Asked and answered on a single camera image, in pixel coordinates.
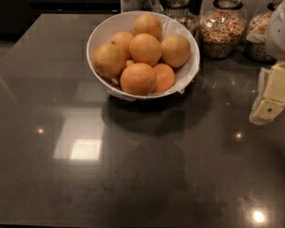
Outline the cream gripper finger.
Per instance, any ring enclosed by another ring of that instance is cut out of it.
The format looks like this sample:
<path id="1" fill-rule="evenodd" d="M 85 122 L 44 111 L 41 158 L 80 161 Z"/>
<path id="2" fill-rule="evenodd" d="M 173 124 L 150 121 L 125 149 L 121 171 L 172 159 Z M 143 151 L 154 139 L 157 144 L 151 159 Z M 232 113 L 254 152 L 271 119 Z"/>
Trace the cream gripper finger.
<path id="1" fill-rule="evenodd" d="M 257 93 L 250 122 L 256 125 L 273 122 L 285 108 L 285 61 L 277 61 L 271 68 L 260 70 Z"/>
<path id="2" fill-rule="evenodd" d="M 246 39 L 252 43 L 264 43 L 266 40 L 266 29 L 269 20 L 259 20 L 249 25 L 249 32 L 247 33 Z"/>

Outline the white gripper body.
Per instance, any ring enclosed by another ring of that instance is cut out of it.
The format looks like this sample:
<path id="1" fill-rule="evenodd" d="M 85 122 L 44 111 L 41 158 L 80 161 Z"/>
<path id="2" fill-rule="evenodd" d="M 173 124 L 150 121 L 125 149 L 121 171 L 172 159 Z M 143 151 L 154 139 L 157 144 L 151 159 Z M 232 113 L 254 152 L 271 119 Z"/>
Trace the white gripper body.
<path id="1" fill-rule="evenodd" d="M 275 9 L 265 33 L 267 54 L 285 60 L 285 0 Z"/>

